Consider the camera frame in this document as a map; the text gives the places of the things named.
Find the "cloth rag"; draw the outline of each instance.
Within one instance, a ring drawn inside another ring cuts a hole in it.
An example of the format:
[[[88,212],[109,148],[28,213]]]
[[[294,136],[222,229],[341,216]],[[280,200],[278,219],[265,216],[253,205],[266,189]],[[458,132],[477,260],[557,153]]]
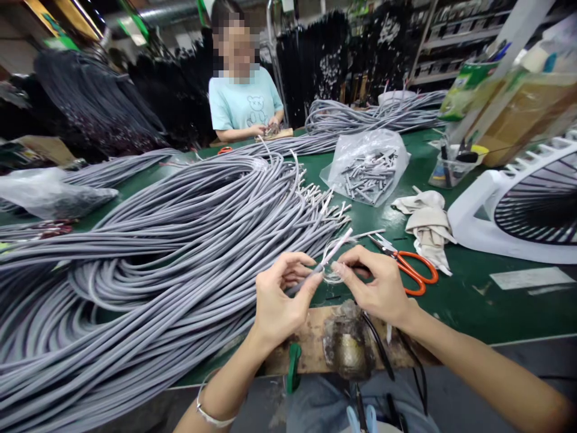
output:
[[[416,186],[413,189],[417,195],[400,197],[392,205],[405,215],[411,215],[405,231],[416,237],[414,246],[417,253],[451,276],[453,273],[445,255],[445,244],[456,244],[457,241],[444,211],[445,199],[437,191],[421,191]]]

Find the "cardboard box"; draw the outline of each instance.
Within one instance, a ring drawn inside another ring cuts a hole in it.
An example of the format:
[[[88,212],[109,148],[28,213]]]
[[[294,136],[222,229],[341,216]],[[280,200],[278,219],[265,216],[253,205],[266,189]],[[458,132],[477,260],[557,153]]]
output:
[[[75,160],[58,137],[25,135],[0,145],[0,165],[11,170],[66,166]]]
[[[508,164],[533,144],[562,135],[577,118],[577,75],[511,71],[465,140],[489,149],[488,167]]]

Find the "fan grille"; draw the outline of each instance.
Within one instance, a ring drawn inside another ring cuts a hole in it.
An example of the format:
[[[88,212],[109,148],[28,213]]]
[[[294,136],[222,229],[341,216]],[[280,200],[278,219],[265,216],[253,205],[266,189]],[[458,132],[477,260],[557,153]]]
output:
[[[577,245],[577,152],[527,176],[495,208],[495,224],[519,239]]]

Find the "child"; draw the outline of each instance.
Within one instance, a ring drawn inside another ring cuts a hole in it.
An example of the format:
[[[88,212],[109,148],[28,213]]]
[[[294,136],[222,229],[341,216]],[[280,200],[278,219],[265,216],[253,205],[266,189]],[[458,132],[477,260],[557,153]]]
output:
[[[212,126],[223,142],[264,135],[268,126],[280,124],[284,110],[270,74],[256,63],[258,35],[232,0],[215,0],[210,18],[224,65],[209,83]]]

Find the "pen holder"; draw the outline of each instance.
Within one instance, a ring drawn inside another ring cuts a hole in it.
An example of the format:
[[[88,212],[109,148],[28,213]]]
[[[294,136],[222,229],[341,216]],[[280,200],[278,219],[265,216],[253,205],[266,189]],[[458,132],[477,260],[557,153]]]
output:
[[[429,177],[429,185],[445,189],[454,188],[476,166],[475,162],[446,161],[439,154],[435,169]]]

